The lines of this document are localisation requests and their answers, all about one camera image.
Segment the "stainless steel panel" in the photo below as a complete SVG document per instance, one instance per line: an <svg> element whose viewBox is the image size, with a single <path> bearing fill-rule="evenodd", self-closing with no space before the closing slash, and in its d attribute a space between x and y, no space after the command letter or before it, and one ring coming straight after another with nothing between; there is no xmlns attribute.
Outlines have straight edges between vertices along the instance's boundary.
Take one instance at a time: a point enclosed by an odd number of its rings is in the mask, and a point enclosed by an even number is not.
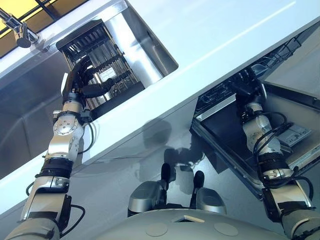
<svg viewBox="0 0 320 240"><path fill-rule="evenodd" d="M22 64L10 75L23 70ZM68 71L56 52L0 89L0 179L47 149L52 113L62 106L61 82Z"/></svg>

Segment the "dishwasher rack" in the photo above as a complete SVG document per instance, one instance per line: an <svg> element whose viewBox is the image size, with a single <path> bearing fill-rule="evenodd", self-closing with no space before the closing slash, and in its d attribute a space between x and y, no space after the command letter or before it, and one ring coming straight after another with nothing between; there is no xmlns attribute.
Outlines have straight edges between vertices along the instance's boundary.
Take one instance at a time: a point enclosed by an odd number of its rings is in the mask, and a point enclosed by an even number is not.
<svg viewBox="0 0 320 240"><path fill-rule="evenodd" d="M112 38L102 20L92 20L58 41L71 70L84 56L89 56L94 68L89 84L101 84L112 78L114 85L106 94L88 98L87 108L98 118L144 89Z"/></svg>

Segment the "open dishwasher door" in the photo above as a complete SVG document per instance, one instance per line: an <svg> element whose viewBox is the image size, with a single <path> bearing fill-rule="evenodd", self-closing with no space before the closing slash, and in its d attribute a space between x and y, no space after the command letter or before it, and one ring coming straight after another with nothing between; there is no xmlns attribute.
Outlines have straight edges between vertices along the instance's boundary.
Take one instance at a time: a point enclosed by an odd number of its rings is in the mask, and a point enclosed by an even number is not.
<svg viewBox="0 0 320 240"><path fill-rule="evenodd" d="M277 136L290 169L305 173L320 160L320 22L281 44L198 98L191 130L203 138L258 198L263 184L236 103L233 81L262 83L266 112L294 125ZM276 127L281 118L272 116Z"/></svg>

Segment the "white countertop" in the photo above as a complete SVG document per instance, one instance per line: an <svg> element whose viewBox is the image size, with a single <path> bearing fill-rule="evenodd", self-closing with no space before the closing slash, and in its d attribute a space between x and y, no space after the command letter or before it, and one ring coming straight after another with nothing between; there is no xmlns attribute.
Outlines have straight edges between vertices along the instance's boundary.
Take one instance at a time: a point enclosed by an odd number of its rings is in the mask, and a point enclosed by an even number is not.
<svg viewBox="0 0 320 240"><path fill-rule="evenodd" d="M78 9L88 11L90 3L95 6L98 2L102 1L91 0ZM129 2L179 67L93 122L97 136L93 147L83 155L85 164L141 132L147 122L167 116L258 59L279 41L320 20L319 0ZM21 51L21 58L26 54ZM87 130L84 141L86 148L90 142ZM42 155L0 180L0 192L6 196L1 198L0 214L26 198L25 188L40 171Z"/></svg>

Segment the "wire rack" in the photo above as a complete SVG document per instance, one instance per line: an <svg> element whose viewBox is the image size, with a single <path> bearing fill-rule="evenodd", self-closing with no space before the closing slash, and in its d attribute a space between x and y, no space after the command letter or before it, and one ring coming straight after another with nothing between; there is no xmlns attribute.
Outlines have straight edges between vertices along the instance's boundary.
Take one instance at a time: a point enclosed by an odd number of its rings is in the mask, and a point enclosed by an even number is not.
<svg viewBox="0 0 320 240"><path fill-rule="evenodd" d="M128 90L139 80L127 63L102 20L93 20L78 28L57 43L72 69L84 56L89 56L95 69L89 84L101 84L112 78L114 85L100 97L87 99L88 107L93 110L110 99Z"/></svg>
<svg viewBox="0 0 320 240"><path fill-rule="evenodd" d="M261 57L259 60L249 66L257 78L264 75L267 71L272 71L278 65L283 63L285 60L290 58L294 52L301 47L302 41L305 40L306 36L304 32L291 38L281 46L277 47L273 51ZM221 103L223 100L235 94L235 91L231 89L230 82L235 79L241 79L244 82L250 81L248 76L244 74L244 69L237 72L230 78L226 79L222 83L218 84L214 88L208 90L204 94L200 95L196 104L194 116L198 116L204 113L213 106Z"/></svg>
<svg viewBox="0 0 320 240"><path fill-rule="evenodd" d="M301 47L302 44L299 41L299 37L300 34L293 37L285 44L277 47L275 50L269 52L267 55L261 57L253 65L260 65L265 69L272 69L274 66L281 64L290 58L294 52Z"/></svg>

